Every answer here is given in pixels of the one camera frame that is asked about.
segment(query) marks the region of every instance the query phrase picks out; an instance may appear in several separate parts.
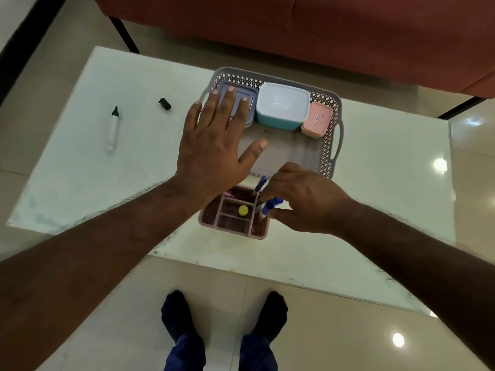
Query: teal container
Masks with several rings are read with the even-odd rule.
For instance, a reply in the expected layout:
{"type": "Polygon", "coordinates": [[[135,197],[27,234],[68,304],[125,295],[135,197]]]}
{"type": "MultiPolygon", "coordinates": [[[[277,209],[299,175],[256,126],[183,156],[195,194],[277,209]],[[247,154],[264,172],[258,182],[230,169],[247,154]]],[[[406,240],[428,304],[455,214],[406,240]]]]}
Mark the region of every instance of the teal container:
{"type": "Polygon", "coordinates": [[[311,96],[297,87],[266,82],[258,92],[257,120],[260,124],[283,130],[296,130],[306,121],[311,96]]]}

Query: yellow cap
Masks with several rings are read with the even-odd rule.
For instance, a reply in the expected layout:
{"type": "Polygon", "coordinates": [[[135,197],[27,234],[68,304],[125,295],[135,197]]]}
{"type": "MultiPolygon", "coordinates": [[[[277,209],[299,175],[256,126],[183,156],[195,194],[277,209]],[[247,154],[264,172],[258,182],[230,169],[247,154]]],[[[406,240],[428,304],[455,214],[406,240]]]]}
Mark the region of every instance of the yellow cap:
{"type": "Polygon", "coordinates": [[[240,215],[240,216],[246,216],[249,212],[249,208],[248,206],[240,206],[239,207],[239,210],[237,211],[237,213],[240,215]]]}

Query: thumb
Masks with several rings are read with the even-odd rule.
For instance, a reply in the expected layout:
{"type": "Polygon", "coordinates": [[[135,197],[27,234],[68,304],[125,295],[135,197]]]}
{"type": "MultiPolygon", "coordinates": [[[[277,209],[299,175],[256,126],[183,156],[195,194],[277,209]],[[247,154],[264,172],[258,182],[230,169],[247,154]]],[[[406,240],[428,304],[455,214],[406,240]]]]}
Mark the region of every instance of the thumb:
{"type": "Polygon", "coordinates": [[[247,172],[251,170],[252,166],[255,164],[258,157],[261,155],[263,150],[268,145],[266,139],[258,139],[251,143],[248,148],[243,152],[241,157],[239,157],[240,170],[242,172],[247,172]]]}
{"type": "Polygon", "coordinates": [[[268,212],[268,217],[280,221],[293,230],[297,230],[300,225],[300,221],[297,219],[293,210],[274,208],[268,212]]]}

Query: blue jeans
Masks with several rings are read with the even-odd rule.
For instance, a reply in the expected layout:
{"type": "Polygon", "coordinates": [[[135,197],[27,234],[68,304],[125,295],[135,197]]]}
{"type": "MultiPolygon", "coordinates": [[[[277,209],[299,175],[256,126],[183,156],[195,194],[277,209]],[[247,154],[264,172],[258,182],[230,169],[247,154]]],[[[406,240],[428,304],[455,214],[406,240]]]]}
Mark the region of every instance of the blue jeans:
{"type": "MultiPolygon", "coordinates": [[[[163,371],[201,371],[207,363],[201,337],[185,333],[170,351],[163,371]]],[[[264,336],[247,334],[241,343],[239,371],[277,371],[275,356],[264,336]]]]}

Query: white table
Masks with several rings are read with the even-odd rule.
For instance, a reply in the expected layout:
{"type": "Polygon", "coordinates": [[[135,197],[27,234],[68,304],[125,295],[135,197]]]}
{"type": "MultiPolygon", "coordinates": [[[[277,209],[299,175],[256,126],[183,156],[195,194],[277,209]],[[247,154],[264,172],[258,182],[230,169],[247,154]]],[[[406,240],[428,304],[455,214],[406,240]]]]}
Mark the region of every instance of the white table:
{"type": "MultiPolygon", "coordinates": [[[[211,75],[95,48],[9,224],[57,233],[171,177],[184,116],[211,75]],[[158,104],[162,97],[170,111],[158,104]],[[107,153],[115,105],[117,146],[107,153]]],[[[357,200],[454,242],[448,123],[350,100],[343,100],[343,122],[334,180],[357,200]]],[[[429,313],[349,244],[276,221],[258,241],[202,227],[196,214],[152,255],[429,313]]]]}

